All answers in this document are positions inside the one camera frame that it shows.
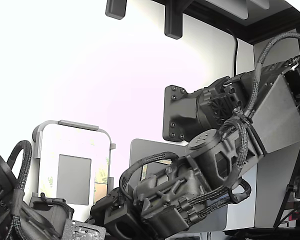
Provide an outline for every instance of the braided cable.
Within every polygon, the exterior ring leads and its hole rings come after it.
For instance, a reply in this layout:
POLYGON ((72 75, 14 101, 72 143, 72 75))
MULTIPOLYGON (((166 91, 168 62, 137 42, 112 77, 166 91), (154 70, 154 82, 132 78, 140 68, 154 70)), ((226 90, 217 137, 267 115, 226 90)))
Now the braided cable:
POLYGON ((254 70, 252 94, 250 96, 248 104, 246 105, 246 107, 244 109, 245 116, 249 117, 249 115, 251 114, 251 111, 253 110, 255 102, 257 100, 262 67, 264 65, 264 62, 266 60, 266 57, 267 57, 269 51, 276 43, 278 43, 279 41, 281 41, 283 39, 288 39, 288 38, 294 38, 294 39, 300 40, 300 33, 297 33, 297 32, 281 33, 281 34, 275 36, 271 41, 269 41, 269 43, 264 47, 263 51, 261 52, 261 54, 258 58, 256 67, 255 67, 255 70, 254 70))
MULTIPOLYGON (((18 142, 17 145, 12 150, 9 159, 16 160, 17 156, 19 155, 21 150, 23 150, 22 164, 21 164, 21 169, 20 169, 18 179, 17 179, 16 189, 24 190, 25 186, 26 186, 26 182, 27 182, 30 165, 31 165, 31 156, 32 156, 31 143, 27 140, 18 142)), ((20 216, 17 216, 17 215, 12 216, 11 225, 9 227, 8 234, 5 237, 5 240, 8 240, 10 238, 13 228, 15 229, 17 235, 22 240, 30 240, 30 238, 28 238, 25 235, 25 233, 22 229, 20 216)))

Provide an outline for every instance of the tablet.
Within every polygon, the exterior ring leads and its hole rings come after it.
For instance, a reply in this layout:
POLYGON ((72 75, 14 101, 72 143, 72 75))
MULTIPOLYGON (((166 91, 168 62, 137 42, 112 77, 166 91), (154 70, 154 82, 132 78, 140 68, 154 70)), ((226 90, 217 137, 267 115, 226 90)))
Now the tablet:
POLYGON ((110 156, 115 145, 97 126, 48 122, 35 129, 34 157, 40 159, 39 195, 65 199, 74 209, 73 219, 84 222, 93 204, 107 195, 110 156))

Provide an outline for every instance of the gray panel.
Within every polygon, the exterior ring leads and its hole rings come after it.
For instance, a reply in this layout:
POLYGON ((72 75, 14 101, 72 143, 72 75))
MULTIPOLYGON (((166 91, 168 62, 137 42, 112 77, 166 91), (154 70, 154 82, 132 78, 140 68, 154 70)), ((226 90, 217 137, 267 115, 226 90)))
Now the gray panel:
POLYGON ((254 226, 272 228, 286 193, 300 142, 266 155, 257 164, 254 226))
MULTIPOLYGON (((149 141, 143 139, 134 139, 131 142, 130 148, 130 166, 135 163, 137 160, 147 157, 149 155, 158 154, 162 152, 173 152, 176 153, 178 156, 185 155, 185 146, 170 144, 170 143, 163 143, 163 142, 156 142, 156 141, 149 141)), ((151 163, 149 164, 150 168, 147 168, 147 174, 149 174, 149 170, 153 171, 154 173, 160 171, 161 169, 165 168, 166 166, 160 163, 151 163)), ((129 181, 129 184, 134 188, 141 176, 141 169, 134 173, 132 178, 129 181)), ((207 218, 201 222, 190 227, 188 231, 181 232, 181 233, 202 233, 202 232, 214 232, 214 231, 222 231, 225 229, 227 224, 227 212, 228 207, 225 206, 220 208, 207 216, 207 218)))
POLYGON ((252 121, 267 153, 300 142, 300 114, 282 75, 257 102, 252 121))
MULTIPOLYGON (((271 39, 259 42, 253 46, 255 64, 257 63, 261 52, 270 40, 271 39)), ((299 54, 300 49, 298 39, 288 38, 282 40, 274 45, 274 47, 270 50, 269 54, 266 56, 264 66, 268 66, 278 62, 284 62, 290 58, 298 56, 299 54)))
POLYGON ((56 197, 68 204, 89 205, 91 159, 59 155, 56 197))

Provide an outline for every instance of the black cable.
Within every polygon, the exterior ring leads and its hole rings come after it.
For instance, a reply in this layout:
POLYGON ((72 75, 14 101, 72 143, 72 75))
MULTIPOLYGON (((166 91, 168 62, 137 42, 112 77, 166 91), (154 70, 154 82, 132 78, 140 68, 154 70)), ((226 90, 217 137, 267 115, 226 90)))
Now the black cable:
POLYGON ((294 209, 292 209, 287 215, 285 215, 279 222, 278 224, 274 227, 273 230, 276 230, 285 220, 287 217, 289 217, 291 214, 293 214, 295 211, 298 211, 300 210, 300 205, 299 206, 296 206, 294 207, 294 209))
POLYGON ((294 39, 299 39, 300 40, 300 33, 297 32, 284 32, 281 33, 277 36, 275 36, 263 49, 263 51, 261 52, 257 64, 255 66, 255 70, 254 70, 254 77, 253 77, 253 88, 252 88, 252 94, 250 96, 249 102, 246 105, 245 109, 244 109, 244 115, 246 117, 249 117, 253 107, 255 105, 255 102, 257 100, 257 96, 258 96, 258 91, 259 91, 259 83, 260 83, 260 79, 261 79, 261 71, 262 71, 262 67, 264 65, 265 59, 269 53, 269 51, 271 50, 271 48, 278 43, 279 41, 283 40, 283 39, 288 39, 288 38, 294 38, 294 39))
POLYGON ((234 39, 234 56, 233 56, 233 76, 235 77, 237 75, 237 55, 238 55, 238 39, 236 37, 236 35, 229 29, 227 28, 228 32, 232 35, 233 39, 234 39))
POLYGON ((140 160, 138 160, 137 162, 135 162, 134 164, 132 164, 127 170, 125 170, 123 172, 123 174, 121 175, 120 179, 119 179, 119 187, 121 190, 121 193, 129 200, 133 200, 132 197, 127 193, 127 191, 125 190, 127 187, 127 184, 131 178, 131 176, 134 174, 134 172, 136 170, 138 170, 139 168, 141 168, 142 166, 149 164, 149 163, 153 163, 159 160, 167 160, 170 159, 172 162, 178 158, 178 155, 176 155, 173 152, 162 152, 162 153, 158 153, 158 154, 154 154, 151 156, 147 156, 144 157, 140 160))

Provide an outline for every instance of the screw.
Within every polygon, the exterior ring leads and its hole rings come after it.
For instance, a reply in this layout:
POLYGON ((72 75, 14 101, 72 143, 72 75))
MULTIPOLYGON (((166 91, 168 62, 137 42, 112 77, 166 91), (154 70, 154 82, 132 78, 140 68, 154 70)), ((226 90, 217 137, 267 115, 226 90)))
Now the screw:
POLYGON ((229 90, 229 93, 230 94, 234 94, 236 92, 236 90, 234 89, 234 88, 231 88, 230 90, 229 90))
POLYGON ((166 201, 164 204, 163 204, 164 207, 168 207, 170 206, 170 202, 169 201, 166 201))

